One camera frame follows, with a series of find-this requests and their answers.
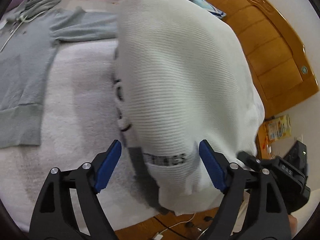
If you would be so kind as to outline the white button jacket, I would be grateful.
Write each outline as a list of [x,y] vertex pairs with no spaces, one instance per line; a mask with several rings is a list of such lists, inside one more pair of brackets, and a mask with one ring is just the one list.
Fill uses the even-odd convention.
[[255,139],[264,107],[229,25],[188,0],[121,0],[114,64],[118,125],[132,157],[177,215],[220,205],[199,155],[207,140],[230,162]]

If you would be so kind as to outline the yellow snack packet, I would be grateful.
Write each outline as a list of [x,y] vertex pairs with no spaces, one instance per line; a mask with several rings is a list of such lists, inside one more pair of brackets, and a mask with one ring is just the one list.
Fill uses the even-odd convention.
[[291,123],[288,114],[265,122],[265,127],[270,143],[291,137]]

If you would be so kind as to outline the wooden headboard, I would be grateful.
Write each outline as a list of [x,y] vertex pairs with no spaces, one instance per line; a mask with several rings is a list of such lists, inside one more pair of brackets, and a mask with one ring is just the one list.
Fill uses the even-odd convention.
[[270,118],[319,91],[305,47],[282,14],[267,0],[206,0],[226,13],[254,85]]

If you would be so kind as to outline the white bed blanket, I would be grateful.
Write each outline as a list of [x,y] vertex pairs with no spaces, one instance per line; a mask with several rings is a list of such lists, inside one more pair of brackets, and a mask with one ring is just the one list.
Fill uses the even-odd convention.
[[[115,13],[118,0],[62,0],[57,7]],[[1,148],[1,201],[17,226],[29,230],[49,171],[73,170],[121,140],[113,93],[116,39],[63,43],[49,71],[40,146]],[[127,150],[97,195],[113,229],[127,228],[159,212],[135,180]]]

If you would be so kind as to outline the grey zip hoodie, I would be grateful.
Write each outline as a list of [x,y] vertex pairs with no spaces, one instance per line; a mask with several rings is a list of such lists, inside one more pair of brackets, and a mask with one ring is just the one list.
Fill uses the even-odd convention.
[[116,15],[24,0],[1,28],[1,148],[39,146],[49,68],[62,42],[115,38]]

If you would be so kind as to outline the blue striped pillow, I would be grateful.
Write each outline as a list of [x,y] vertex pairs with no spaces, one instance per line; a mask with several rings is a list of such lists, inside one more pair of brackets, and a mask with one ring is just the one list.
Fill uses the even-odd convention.
[[217,9],[216,7],[208,3],[206,0],[189,0],[189,1],[207,10],[208,12],[210,12],[212,15],[216,16],[219,19],[223,19],[227,15],[225,12],[221,11],[220,9]]

